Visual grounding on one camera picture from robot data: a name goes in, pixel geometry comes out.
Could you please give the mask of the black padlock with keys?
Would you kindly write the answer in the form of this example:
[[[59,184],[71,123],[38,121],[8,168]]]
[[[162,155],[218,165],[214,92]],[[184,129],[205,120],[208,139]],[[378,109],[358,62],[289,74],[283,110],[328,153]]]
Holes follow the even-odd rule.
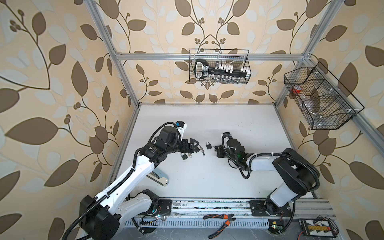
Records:
[[[201,147],[201,146],[197,146],[197,147],[195,148],[195,152],[196,152],[196,153],[201,153],[203,156],[205,156],[205,150],[204,150],[204,148]]]

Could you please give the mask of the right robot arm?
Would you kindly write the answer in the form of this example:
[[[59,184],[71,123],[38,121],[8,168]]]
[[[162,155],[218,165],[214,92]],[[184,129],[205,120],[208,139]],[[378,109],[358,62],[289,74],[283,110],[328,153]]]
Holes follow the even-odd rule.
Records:
[[[299,153],[291,148],[282,153],[247,153],[245,147],[233,138],[229,132],[221,135],[217,146],[217,157],[226,158],[230,167],[240,171],[244,179],[249,179],[252,172],[272,171],[279,174],[283,183],[273,190],[259,207],[270,216],[280,214],[289,203],[313,192],[320,187],[320,173]]]

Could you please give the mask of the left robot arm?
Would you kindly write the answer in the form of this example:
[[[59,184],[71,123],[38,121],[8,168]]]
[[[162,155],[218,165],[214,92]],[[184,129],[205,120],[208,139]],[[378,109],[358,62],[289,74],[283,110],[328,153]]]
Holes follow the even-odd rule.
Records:
[[[187,124],[167,122],[151,135],[147,144],[134,153],[133,163],[116,180],[95,197],[85,196],[80,203],[79,217],[67,228],[66,240],[79,226],[86,232],[84,240],[111,240],[120,233],[125,223],[141,213],[157,209],[158,196],[143,191],[127,201],[126,197],[169,154],[192,154],[198,146],[195,139],[183,139]]]

